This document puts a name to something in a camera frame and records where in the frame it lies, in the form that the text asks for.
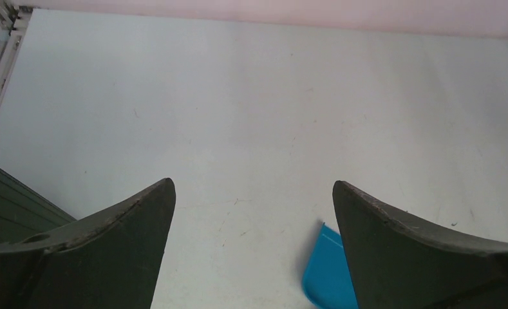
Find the blue dustpan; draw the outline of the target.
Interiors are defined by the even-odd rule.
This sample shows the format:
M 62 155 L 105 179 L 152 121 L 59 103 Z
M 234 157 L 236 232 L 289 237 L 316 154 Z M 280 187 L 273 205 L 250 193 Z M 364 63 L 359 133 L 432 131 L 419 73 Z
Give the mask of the blue dustpan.
M 359 308 L 341 236 L 326 224 L 321 225 L 301 285 L 317 308 Z

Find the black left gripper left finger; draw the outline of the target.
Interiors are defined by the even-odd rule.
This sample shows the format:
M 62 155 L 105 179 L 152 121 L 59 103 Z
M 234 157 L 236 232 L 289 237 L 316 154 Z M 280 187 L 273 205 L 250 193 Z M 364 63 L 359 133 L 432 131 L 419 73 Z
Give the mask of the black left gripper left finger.
M 18 243 L 0 243 L 0 308 L 149 308 L 176 205 L 172 179 Z

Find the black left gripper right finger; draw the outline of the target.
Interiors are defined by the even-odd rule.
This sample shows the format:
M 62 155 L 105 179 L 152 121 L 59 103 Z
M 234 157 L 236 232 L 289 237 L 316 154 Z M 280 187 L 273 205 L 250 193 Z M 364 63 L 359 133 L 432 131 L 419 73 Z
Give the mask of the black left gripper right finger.
M 360 308 L 508 308 L 508 243 L 458 232 L 337 181 L 332 197 Z

